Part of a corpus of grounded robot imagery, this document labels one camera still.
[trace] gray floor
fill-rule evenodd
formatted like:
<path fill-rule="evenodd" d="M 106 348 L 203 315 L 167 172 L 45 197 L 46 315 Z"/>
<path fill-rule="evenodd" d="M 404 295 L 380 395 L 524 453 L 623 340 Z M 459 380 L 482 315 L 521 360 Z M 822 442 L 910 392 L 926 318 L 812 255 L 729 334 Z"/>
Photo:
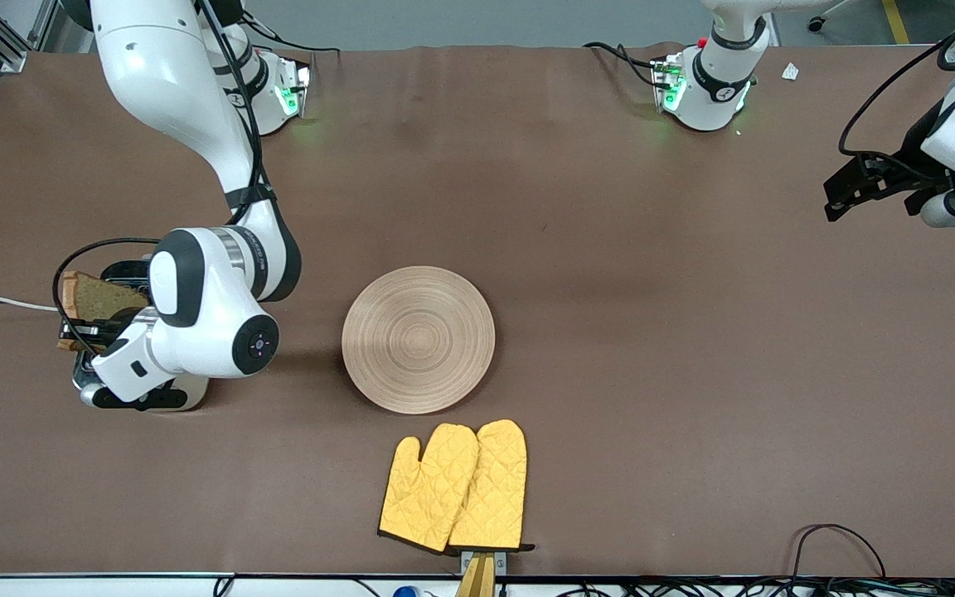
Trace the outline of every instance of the gray floor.
<path fill-rule="evenodd" d="M 911 42 L 936 41 L 955 27 L 955 0 L 895 1 Z M 709 34 L 711 23 L 698 0 L 249 0 L 247 7 L 289 41 L 346 50 L 580 46 L 588 41 L 648 46 L 693 42 Z M 808 19 L 822 10 L 778 12 L 782 44 L 894 44 L 882 0 L 857 0 L 834 12 L 823 31 L 810 33 Z"/>

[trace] yellow floor line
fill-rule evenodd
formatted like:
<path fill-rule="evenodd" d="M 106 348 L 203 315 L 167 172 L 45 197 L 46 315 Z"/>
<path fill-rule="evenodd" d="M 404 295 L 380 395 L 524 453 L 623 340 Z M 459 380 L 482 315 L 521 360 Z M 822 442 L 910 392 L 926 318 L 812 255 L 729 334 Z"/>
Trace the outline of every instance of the yellow floor line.
<path fill-rule="evenodd" d="M 898 3 L 894 0 L 883 0 L 883 11 L 886 12 L 887 22 L 890 22 L 890 33 L 894 33 L 894 43 L 909 44 L 909 34 L 905 33 L 905 22 L 901 20 Z"/>

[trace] oven mitt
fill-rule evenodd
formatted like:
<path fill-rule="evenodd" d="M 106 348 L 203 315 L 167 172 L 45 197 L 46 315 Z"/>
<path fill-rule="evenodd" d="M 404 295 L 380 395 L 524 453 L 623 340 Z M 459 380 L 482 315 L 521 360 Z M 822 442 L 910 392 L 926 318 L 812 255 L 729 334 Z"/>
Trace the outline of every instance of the oven mitt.
<path fill-rule="evenodd" d="M 420 449 L 418 438 L 397 445 L 378 534 L 440 553 L 474 477 L 478 438 L 469 427 L 444 423 L 421 458 Z"/>
<path fill-rule="evenodd" d="M 522 546 L 526 501 L 526 436 L 514 420 L 477 432 L 477 471 L 448 544 L 459 551 L 527 551 Z"/>

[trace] brown paper mat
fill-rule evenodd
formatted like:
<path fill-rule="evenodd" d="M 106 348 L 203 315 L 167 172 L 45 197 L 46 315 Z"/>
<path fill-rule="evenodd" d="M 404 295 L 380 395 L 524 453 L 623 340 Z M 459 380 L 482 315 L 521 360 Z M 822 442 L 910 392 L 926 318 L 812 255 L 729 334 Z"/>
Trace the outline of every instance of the brown paper mat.
<path fill-rule="evenodd" d="M 376 536 L 390 455 L 509 417 L 538 545 L 514 573 L 782 574 L 800 526 L 841 522 L 891 574 L 955 575 L 955 231 L 899 200 L 830 226 L 820 187 L 916 51 L 769 50 L 709 135 L 587 50 L 321 56 L 310 119 L 265 144 L 304 254 L 268 371 L 186 415 L 99 412 L 56 319 L 0 307 L 0 571 L 456 570 Z M 947 80 L 906 76 L 857 146 L 894 148 Z M 0 294 L 46 301 L 77 246 L 226 214 L 95 57 L 33 54 L 1 82 Z M 369 404 L 338 344 L 361 289 L 416 264 L 472 280 L 497 321 L 484 381 L 436 416 Z M 803 571 L 872 570 L 815 536 Z"/>

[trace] round wooden plate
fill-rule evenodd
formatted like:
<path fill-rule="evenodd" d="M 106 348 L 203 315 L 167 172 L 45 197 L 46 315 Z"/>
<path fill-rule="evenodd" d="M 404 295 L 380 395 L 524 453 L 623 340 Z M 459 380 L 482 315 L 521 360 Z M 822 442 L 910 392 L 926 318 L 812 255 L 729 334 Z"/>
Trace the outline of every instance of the round wooden plate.
<path fill-rule="evenodd" d="M 463 276 L 422 265 L 364 288 L 342 332 L 356 388 L 403 415 L 458 403 L 485 375 L 494 347 L 492 311 L 481 292 Z"/>

